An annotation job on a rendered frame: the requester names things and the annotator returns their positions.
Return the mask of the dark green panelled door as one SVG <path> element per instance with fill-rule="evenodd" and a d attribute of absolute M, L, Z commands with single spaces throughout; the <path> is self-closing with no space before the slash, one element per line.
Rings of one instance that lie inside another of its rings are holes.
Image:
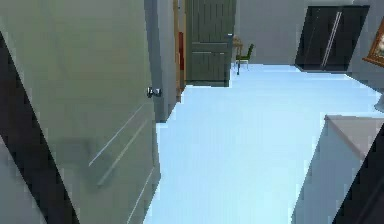
<path fill-rule="evenodd" d="M 186 84 L 228 87 L 237 0 L 185 0 Z"/>

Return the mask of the black fridge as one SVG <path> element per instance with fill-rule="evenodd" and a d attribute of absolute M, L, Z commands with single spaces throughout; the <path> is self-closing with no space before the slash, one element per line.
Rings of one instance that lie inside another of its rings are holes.
<path fill-rule="evenodd" d="M 348 69 L 369 5 L 309 6 L 297 49 L 295 65 L 306 72 L 344 72 Z M 321 68 L 336 13 L 341 10 L 325 70 Z"/>

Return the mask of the wooden framed picture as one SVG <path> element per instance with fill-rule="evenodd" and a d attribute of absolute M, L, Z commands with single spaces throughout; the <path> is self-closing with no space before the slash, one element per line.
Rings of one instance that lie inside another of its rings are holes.
<path fill-rule="evenodd" d="M 363 60 L 384 68 L 384 17 L 376 32 L 369 53 Z"/>

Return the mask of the white cabinet with grey top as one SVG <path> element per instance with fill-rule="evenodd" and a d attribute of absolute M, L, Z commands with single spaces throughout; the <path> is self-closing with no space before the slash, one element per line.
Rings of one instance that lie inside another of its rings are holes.
<path fill-rule="evenodd" d="M 326 115 L 290 224 L 332 224 L 384 118 Z"/>

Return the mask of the grey-green room door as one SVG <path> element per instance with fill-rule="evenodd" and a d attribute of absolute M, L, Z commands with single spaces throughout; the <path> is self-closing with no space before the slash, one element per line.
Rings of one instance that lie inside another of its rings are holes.
<path fill-rule="evenodd" d="M 0 0 L 0 137 L 44 224 L 143 224 L 151 84 L 144 0 Z"/>

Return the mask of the green chair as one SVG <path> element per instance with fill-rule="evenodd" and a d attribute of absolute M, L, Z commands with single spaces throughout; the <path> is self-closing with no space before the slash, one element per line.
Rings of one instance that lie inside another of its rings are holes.
<path fill-rule="evenodd" d="M 237 62 L 238 70 L 240 69 L 242 62 L 246 63 L 246 67 L 248 69 L 248 65 L 249 65 L 249 61 L 250 61 L 253 49 L 254 49 L 254 44 L 251 44 L 249 46 L 248 51 L 247 51 L 247 53 L 245 55 L 236 55 L 236 62 Z"/>

